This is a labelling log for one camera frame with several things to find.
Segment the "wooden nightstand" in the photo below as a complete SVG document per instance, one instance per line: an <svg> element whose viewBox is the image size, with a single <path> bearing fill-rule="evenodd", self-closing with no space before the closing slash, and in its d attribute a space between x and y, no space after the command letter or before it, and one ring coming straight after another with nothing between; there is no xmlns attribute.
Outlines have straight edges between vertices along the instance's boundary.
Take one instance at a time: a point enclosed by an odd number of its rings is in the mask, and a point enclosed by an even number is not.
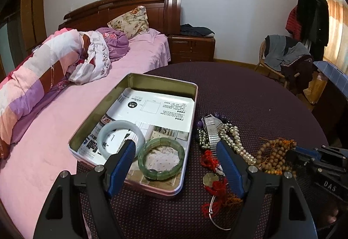
<svg viewBox="0 0 348 239"><path fill-rule="evenodd" d="M213 37L170 35L167 39L171 63L214 61L215 39Z"/></svg>

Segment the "floral pillow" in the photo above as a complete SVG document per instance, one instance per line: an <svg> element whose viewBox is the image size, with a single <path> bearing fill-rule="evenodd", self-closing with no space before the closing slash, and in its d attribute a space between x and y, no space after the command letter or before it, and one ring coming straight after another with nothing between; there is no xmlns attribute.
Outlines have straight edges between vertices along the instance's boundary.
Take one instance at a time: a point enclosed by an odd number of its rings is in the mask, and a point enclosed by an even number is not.
<svg viewBox="0 0 348 239"><path fill-rule="evenodd" d="M108 22L107 26L124 32L128 39L149 32L147 9L143 5L124 13Z"/></svg>

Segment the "hanging dark coats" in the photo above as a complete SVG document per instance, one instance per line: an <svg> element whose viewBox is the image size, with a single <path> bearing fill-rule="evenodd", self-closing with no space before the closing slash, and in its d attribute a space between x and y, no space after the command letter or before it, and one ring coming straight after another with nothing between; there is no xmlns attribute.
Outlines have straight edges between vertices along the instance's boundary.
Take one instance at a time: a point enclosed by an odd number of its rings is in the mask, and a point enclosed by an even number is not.
<svg viewBox="0 0 348 239"><path fill-rule="evenodd" d="M297 21L300 40L309 43L313 60L322 61L329 42L329 6L326 0L298 0Z"/></svg>

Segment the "bed with pink sheet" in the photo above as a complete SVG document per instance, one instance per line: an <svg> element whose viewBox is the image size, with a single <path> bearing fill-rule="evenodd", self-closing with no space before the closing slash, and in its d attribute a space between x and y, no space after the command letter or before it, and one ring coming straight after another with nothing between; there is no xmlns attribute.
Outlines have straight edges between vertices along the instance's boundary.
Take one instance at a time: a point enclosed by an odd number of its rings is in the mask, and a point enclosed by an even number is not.
<svg viewBox="0 0 348 239"><path fill-rule="evenodd" d="M68 143L85 118L124 76L166 66L169 60L166 36L151 29L130 40L130 50L112 62L106 77L67 86L40 111L1 164L1 202L23 238L33 237L40 211L59 172L76 172L77 159Z"/></svg>

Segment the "pink metal tin box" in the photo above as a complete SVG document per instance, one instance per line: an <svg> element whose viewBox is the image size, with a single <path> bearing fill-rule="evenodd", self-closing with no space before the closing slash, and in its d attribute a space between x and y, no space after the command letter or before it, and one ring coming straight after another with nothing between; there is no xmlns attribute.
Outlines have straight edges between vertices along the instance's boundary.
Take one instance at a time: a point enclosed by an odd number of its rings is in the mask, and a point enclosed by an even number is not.
<svg viewBox="0 0 348 239"><path fill-rule="evenodd" d="M156 145L144 154L143 165L166 176L150 179L134 160L125 181L157 197L174 197L183 187L197 92L197 85L191 82L128 74L77 129L69 150L93 168L104 165L128 140L134 141L136 156L154 140Z"/></svg>

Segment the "coin charm red knot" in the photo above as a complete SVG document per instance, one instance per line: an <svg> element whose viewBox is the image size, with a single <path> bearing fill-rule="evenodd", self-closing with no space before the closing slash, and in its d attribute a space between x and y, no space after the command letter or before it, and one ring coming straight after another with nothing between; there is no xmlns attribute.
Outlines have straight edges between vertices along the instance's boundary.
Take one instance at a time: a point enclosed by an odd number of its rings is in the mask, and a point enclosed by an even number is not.
<svg viewBox="0 0 348 239"><path fill-rule="evenodd" d="M208 172L203 176L205 190L212 196L209 203L202 205L201 210L205 218L215 217L225 207L240 207L243 201L228 188L226 177L218 177L215 173Z"/></svg>

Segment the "pale white jade bangle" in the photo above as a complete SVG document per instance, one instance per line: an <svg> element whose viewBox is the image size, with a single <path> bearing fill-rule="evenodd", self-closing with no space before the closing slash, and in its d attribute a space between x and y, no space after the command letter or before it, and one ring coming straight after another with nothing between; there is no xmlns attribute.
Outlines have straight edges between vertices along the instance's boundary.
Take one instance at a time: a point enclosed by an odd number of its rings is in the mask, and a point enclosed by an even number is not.
<svg viewBox="0 0 348 239"><path fill-rule="evenodd" d="M140 128L129 121L111 121L104 125L97 135L97 148L105 160L112 155L107 150L111 147L113 153L120 151L125 141L130 141L130 137L135 137L137 156L145 144L145 139Z"/></svg>

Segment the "grey clothes on chair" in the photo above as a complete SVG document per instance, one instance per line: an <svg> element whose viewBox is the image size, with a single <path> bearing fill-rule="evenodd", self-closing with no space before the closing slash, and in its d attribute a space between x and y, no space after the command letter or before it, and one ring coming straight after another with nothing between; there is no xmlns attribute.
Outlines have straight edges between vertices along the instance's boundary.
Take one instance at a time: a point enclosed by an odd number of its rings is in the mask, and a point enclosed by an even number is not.
<svg viewBox="0 0 348 239"><path fill-rule="evenodd" d="M299 58L310 55L304 44L288 36L268 35L265 42L265 64L278 72L281 71L282 65L290 65Z"/></svg>

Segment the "wooden headboard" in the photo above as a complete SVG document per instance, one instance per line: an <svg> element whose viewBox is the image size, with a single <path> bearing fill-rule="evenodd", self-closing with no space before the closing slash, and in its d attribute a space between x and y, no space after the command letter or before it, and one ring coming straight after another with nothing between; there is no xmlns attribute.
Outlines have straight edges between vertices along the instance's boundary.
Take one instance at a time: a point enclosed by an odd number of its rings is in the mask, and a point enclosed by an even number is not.
<svg viewBox="0 0 348 239"><path fill-rule="evenodd" d="M150 28L166 35L180 33L181 0L99 0L67 13L58 28L96 30L139 5L146 8Z"/></svg>

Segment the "jade gourd red cord pendant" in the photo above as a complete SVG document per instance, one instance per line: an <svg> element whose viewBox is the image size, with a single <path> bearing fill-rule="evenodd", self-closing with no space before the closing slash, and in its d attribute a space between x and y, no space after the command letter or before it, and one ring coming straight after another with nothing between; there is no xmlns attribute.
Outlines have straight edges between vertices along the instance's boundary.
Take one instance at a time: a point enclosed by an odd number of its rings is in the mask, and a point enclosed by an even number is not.
<svg viewBox="0 0 348 239"><path fill-rule="evenodd" d="M225 176L222 170L222 166L220 165L218 159L212 154L210 150L206 150L202 154L200 162L203 167L210 169L211 171L217 173L220 176Z"/></svg>

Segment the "silver stretch watch band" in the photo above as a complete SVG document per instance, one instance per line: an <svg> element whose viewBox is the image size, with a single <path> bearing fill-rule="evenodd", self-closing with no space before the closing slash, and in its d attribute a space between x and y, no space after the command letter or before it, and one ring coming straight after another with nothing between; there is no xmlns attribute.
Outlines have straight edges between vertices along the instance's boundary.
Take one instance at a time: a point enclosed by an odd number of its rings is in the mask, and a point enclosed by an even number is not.
<svg viewBox="0 0 348 239"><path fill-rule="evenodd" d="M214 115L205 116L203 120L208 133L210 150L212 153L216 153L216 145L221 140L219 132L224 128L224 124Z"/></svg>

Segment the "patchwork pink quilt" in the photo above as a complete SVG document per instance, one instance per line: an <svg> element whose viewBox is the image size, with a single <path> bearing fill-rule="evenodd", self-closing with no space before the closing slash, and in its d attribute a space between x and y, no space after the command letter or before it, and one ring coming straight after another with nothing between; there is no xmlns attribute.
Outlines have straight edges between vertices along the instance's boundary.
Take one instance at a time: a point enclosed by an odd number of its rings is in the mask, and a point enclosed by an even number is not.
<svg viewBox="0 0 348 239"><path fill-rule="evenodd" d="M75 84L109 73L109 49L98 31L71 29L50 36L1 82L1 159L7 159L16 123L63 79Z"/></svg>

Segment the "red puffer jacket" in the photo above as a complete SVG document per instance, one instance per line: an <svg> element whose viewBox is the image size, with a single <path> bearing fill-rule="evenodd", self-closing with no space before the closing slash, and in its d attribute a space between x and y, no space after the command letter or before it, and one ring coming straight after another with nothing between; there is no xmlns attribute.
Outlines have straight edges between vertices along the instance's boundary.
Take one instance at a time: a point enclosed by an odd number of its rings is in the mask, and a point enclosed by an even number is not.
<svg viewBox="0 0 348 239"><path fill-rule="evenodd" d="M297 6L288 15L286 30L292 35L294 40L301 40L301 24L297 20Z"/></svg>

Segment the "patterned curtain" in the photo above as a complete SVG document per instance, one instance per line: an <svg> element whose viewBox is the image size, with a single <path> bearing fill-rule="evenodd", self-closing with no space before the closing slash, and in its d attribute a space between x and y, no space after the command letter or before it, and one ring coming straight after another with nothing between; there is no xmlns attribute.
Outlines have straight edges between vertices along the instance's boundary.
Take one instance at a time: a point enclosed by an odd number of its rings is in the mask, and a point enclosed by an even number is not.
<svg viewBox="0 0 348 239"><path fill-rule="evenodd" d="M324 59L347 73L348 34L347 2L327 0L329 6L329 42L325 47Z"/></svg>

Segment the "purple blanket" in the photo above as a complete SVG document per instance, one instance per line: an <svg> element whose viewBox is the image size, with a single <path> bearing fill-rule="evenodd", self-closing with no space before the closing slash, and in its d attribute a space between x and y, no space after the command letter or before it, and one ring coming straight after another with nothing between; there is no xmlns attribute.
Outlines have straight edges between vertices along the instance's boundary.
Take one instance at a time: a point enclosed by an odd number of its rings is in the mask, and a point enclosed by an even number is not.
<svg viewBox="0 0 348 239"><path fill-rule="evenodd" d="M109 27L101 27L96 31L102 34L107 44L111 62L120 60L129 52L129 39L124 32Z"/></svg>

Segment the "yellow paper bag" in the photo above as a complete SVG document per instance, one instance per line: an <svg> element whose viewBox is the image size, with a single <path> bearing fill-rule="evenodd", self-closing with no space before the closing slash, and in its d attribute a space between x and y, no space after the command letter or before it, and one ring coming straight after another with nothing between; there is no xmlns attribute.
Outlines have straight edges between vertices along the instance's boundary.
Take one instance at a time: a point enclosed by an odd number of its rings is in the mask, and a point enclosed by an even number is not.
<svg viewBox="0 0 348 239"><path fill-rule="evenodd" d="M316 104L323 93L328 78L322 72L314 72L313 79L308 84L308 88L304 89L304 96L310 104Z"/></svg>

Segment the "wooden wardrobe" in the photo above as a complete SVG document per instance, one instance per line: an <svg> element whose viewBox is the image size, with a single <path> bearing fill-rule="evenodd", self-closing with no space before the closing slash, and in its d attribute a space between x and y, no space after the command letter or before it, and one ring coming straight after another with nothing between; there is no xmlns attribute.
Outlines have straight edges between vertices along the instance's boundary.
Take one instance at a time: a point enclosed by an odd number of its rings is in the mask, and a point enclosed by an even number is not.
<svg viewBox="0 0 348 239"><path fill-rule="evenodd" d="M6 0L1 10L1 79L46 37L44 0Z"/></svg>

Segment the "blue grid box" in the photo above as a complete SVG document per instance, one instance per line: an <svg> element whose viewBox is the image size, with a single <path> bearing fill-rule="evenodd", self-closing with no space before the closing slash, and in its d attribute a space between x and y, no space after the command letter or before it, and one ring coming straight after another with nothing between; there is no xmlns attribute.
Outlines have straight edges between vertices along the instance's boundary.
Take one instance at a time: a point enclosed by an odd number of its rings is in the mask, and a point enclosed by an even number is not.
<svg viewBox="0 0 348 239"><path fill-rule="evenodd" d="M347 75L337 66L327 61L316 61L314 65L339 89L343 90L347 84Z"/></svg>

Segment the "dark folded clothes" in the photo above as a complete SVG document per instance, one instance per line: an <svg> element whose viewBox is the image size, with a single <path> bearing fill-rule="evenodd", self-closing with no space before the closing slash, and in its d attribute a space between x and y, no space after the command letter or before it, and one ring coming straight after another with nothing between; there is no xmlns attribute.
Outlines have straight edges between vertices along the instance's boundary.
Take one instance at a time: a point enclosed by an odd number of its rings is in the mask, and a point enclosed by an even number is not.
<svg viewBox="0 0 348 239"><path fill-rule="evenodd" d="M194 37L214 37L215 33L207 27L197 27L190 24L181 25L180 34Z"/></svg>

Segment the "dark purple dotted tablecloth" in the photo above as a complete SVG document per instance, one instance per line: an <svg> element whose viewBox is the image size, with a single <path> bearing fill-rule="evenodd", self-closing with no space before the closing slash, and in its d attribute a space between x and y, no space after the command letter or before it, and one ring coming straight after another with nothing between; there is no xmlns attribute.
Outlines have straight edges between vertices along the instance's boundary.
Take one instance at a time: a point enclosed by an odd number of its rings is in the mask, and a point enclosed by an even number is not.
<svg viewBox="0 0 348 239"><path fill-rule="evenodd" d="M275 81L252 70L213 62L176 63L152 70L152 75L197 84L195 118L217 112L236 125L241 141L256 153L264 139L294 139L312 149L327 144L318 121L306 106ZM202 177L201 150L191 141L181 192L170 200L123 187L111 203L127 238L226 238L205 218L201 207L209 199Z"/></svg>

